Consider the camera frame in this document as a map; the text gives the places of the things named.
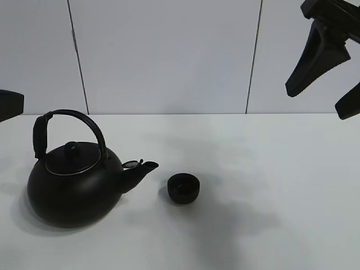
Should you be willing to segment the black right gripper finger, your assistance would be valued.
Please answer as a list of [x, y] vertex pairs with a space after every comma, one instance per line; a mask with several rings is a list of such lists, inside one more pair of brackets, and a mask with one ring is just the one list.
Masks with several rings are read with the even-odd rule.
[[335, 104], [335, 110], [341, 120], [359, 114], [360, 83], [353, 87]]
[[285, 83], [287, 95], [299, 95], [320, 76], [350, 60], [345, 47], [348, 38], [337, 28], [313, 22], [303, 53]]

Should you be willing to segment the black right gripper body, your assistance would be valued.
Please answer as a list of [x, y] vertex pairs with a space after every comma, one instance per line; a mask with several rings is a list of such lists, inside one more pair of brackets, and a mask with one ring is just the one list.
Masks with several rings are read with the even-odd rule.
[[300, 9], [305, 18], [336, 27], [359, 43], [359, 6], [347, 1], [306, 0]]

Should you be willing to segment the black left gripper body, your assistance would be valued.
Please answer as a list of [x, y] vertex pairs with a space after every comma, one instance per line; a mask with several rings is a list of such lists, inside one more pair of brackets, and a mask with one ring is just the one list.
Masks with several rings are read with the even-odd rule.
[[21, 93], [0, 90], [0, 121], [6, 121], [24, 112], [24, 95]]

